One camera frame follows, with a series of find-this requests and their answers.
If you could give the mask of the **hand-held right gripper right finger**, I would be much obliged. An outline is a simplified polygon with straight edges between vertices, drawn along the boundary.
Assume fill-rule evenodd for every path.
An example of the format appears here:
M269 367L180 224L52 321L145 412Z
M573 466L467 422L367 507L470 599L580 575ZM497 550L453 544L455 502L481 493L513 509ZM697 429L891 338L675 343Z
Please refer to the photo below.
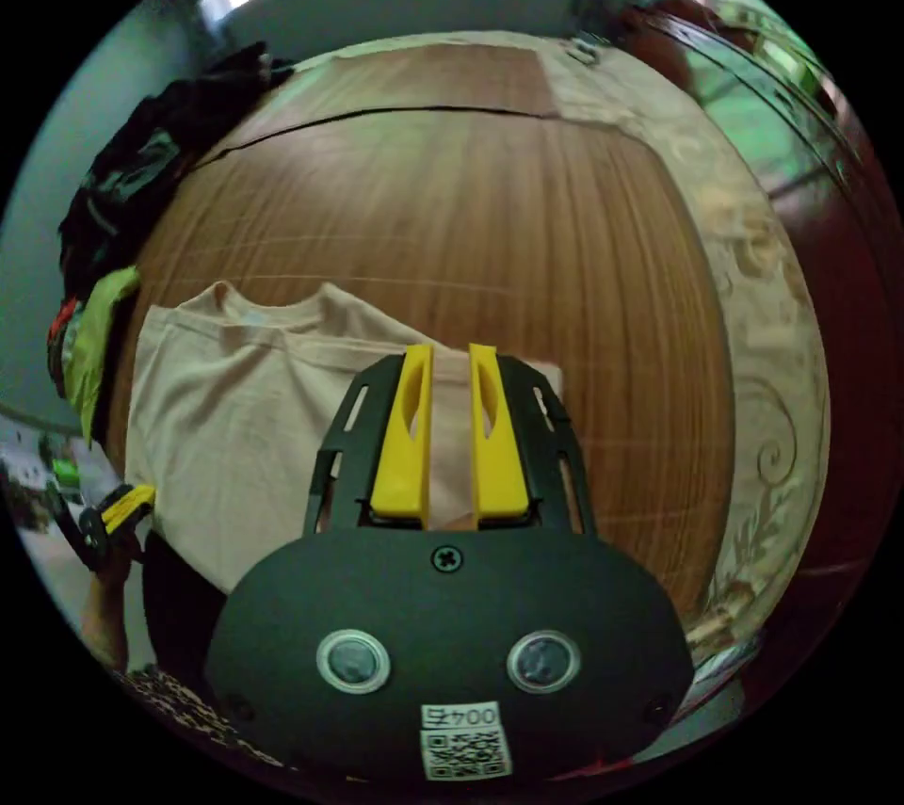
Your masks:
M528 494L496 349L468 346L474 527L522 521Z

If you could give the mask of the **person's left hand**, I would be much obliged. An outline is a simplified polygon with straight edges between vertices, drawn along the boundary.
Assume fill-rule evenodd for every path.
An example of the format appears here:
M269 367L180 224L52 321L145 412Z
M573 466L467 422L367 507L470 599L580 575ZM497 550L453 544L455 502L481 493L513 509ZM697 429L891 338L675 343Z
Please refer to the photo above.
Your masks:
M135 534L113 544L105 564L89 582L86 614L102 619L122 617L124 588L134 563L143 559L141 544Z

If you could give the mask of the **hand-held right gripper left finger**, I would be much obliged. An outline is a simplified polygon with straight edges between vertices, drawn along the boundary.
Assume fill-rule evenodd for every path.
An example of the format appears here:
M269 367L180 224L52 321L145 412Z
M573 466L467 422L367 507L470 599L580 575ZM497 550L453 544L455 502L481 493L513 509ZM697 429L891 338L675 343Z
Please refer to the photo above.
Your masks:
M381 521L427 527L429 514L432 346L408 346L384 431L372 515Z

